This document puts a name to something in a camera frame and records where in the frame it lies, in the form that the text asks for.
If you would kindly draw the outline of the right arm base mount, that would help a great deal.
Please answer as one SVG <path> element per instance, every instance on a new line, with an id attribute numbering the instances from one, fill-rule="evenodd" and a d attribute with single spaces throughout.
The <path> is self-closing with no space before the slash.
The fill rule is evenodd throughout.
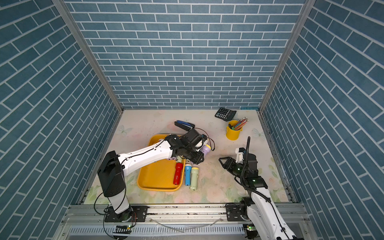
<path id="1" fill-rule="evenodd" d="M 252 197 L 243 197 L 239 203 L 226 203 L 227 221 L 252 221 L 248 216 L 248 207 L 251 205 L 255 205 Z"/>

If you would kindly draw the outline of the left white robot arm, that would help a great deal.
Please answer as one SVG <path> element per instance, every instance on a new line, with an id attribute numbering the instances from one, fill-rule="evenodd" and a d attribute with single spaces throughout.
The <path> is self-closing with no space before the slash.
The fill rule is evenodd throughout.
<path id="1" fill-rule="evenodd" d="M 207 135 L 191 129 L 182 136 L 167 135 L 158 143 L 134 152 L 107 153 L 97 174 L 103 195 L 109 200 L 113 212 L 119 215 L 132 211 L 127 197 L 125 177 L 142 167 L 175 157 L 182 157 L 194 164 L 200 164 L 204 161 L 201 149 L 207 141 Z"/>

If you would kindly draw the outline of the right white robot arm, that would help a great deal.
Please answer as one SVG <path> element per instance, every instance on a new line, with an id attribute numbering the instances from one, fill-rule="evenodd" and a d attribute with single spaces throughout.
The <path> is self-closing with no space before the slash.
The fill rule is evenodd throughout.
<path id="1" fill-rule="evenodd" d="M 245 153 L 239 163 L 231 157 L 219 158 L 219 162 L 248 191 L 249 196 L 240 201 L 241 215 L 252 222 L 262 240 L 299 239 L 277 210 L 254 154 Z"/>

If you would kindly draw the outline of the red flashlight plain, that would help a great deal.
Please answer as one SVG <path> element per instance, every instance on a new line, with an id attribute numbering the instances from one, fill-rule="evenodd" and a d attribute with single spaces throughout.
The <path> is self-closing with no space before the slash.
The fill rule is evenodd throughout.
<path id="1" fill-rule="evenodd" d="M 176 186 L 178 186 L 181 182 L 181 175 L 183 172 L 183 167 L 184 167 L 184 164 L 182 164 L 182 163 L 176 163 L 176 165 L 175 165 L 175 174 L 174 174 L 173 184 Z"/>

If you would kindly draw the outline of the purple flashlight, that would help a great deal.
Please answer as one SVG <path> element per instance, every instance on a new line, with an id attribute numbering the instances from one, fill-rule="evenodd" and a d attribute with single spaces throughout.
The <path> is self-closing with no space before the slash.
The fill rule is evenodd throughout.
<path id="1" fill-rule="evenodd" d="M 208 144 L 205 144 L 202 146 L 202 148 L 200 149 L 200 152 L 203 153 L 204 157 L 211 151 L 211 146 L 208 145 Z"/>

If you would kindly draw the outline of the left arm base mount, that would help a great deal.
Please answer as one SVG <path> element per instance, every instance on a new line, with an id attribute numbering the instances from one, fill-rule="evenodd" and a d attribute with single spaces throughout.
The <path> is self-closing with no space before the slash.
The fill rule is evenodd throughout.
<path id="1" fill-rule="evenodd" d="M 108 206 L 106 210 L 105 222 L 107 223 L 129 222 L 133 224 L 145 222 L 148 209 L 149 209 L 148 206 L 142 206 L 142 205 L 130 206 L 124 212 L 117 214 L 115 213 L 112 206 Z"/>

